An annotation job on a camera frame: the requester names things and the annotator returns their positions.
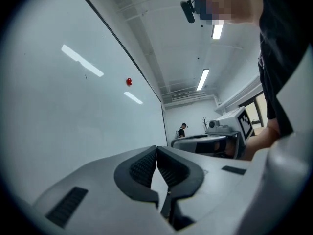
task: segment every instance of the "person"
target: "person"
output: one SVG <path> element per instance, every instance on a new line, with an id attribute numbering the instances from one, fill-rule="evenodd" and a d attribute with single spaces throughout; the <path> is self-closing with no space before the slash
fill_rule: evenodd
<path id="1" fill-rule="evenodd" d="M 188 128 L 188 126 L 187 126 L 185 123 L 183 123 L 183 124 L 181 125 L 181 128 L 178 130 L 178 136 L 179 136 L 180 138 L 185 137 L 185 131 L 184 131 L 185 128 Z"/>
<path id="2" fill-rule="evenodd" d="M 200 6 L 206 7 L 213 20 L 250 23 L 260 29 L 258 66 L 268 123 L 259 135 L 250 137 L 243 160 L 251 160 L 256 151 L 271 147 L 276 140 L 293 132 L 276 95 L 297 68 L 310 40 L 305 26 L 308 22 L 304 23 L 300 15 L 308 8 L 301 7 L 298 1 L 290 2 L 292 0 L 200 0 Z M 225 153 L 233 156 L 234 152 L 234 141 L 229 139 Z"/>

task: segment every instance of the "fluorescent light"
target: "fluorescent light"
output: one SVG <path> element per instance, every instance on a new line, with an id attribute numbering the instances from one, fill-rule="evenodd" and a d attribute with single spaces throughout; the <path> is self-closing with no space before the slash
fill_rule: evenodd
<path id="1" fill-rule="evenodd" d="M 133 101 L 135 101 L 138 104 L 143 104 L 143 102 L 141 102 L 137 97 L 135 97 L 133 94 L 131 94 L 130 92 L 124 92 L 124 94 L 129 97 L 130 99 L 132 99 Z"/>
<path id="2" fill-rule="evenodd" d="M 203 70 L 199 85 L 197 87 L 197 91 L 200 91 L 202 89 L 202 86 L 204 85 L 204 82 L 206 80 L 207 75 L 209 74 L 209 71 L 210 71 L 209 69 Z"/>
<path id="3" fill-rule="evenodd" d="M 223 25 L 215 25 L 213 26 L 213 39 L 220 39 L 222 33 Z"/>
<path id="4" fill-rule="evenodd" d="M 75 60 L 76 62 L 77 61 L 80 62 L 82 66 L 90 70 L 92 73 L 96 74 L 98 77 L 102 77 L 104 75 L 102 71 L 98 70 L 95 66 L 93 66 L 86 59 L 82 58 L 79 54 L 77 54 L 75 51 L 73 51 L 71 48 L 67 47 L 66 45 L 63 45 L 61 50 L 71 59 Z"/>

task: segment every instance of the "gray machine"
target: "gray machine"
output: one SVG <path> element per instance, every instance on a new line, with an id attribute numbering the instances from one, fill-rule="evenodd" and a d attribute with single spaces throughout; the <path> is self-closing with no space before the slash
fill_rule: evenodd
<path id="1" fill-rule="evenodd" d="M 264 234 L 303 190 L 312 144 L 312 132 L 292 134 L 251 162 L 171 147 L 128 151 L 86 164 L 49 188 L 33 206 L 34 222 L 47 229 L 50 220 L 58 234 Z M 165 204 L 150 189 L 156 167 L 171 193 L 165 218 L 158 211 Z"/>
<path id="2" fill-rule="evenodd" d="M 233 158 L 237 159 L 243 155 L 252 133 L 252 124 L 245 108 L 241 107 L 210 121 L 205 134 L 174 139 L 171 147 L 207 156 L 225 157 L 223 148 L 214 152 L 214 143 L 225 143 L 226 139 L 234 138 L 236 150 Z"/>

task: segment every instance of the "white ceiling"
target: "white ceiling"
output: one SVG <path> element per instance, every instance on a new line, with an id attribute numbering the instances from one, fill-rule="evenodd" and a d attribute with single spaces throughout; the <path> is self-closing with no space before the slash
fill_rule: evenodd
<path id="1" fill-rule="evenodd" d="M 221 38 L 213 40 L 206 21 L 196 16 L 193 24 L 188 23 L 179 5 L 182 0 L 114 1 L 152 68 L 165 103 L 173 94 L 194 91 L 203 69 L 210 69 L 204 90 L 213 90 L 223 71 L 245 62 L 258 38 L 251 25 L 226 24 Z"/>

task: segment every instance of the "air vent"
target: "air vent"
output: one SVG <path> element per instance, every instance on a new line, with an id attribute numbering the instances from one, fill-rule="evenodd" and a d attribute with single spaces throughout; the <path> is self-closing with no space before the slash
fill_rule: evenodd
<path id="1" fill-rule="evenodd" d="M 189 92 L 174 95 L 174 96 L 172 96 L 172 100 L 177 100 L 177 99 L 184 98 L 184 97 L 189 97 Z"/>
<path id="2" fill-rule="evenodd" d="M 88 190 L 74 187 L 53 210 L 46 215 L 52 223 L 64 228 L 77 207 L 80 205 Z"/>

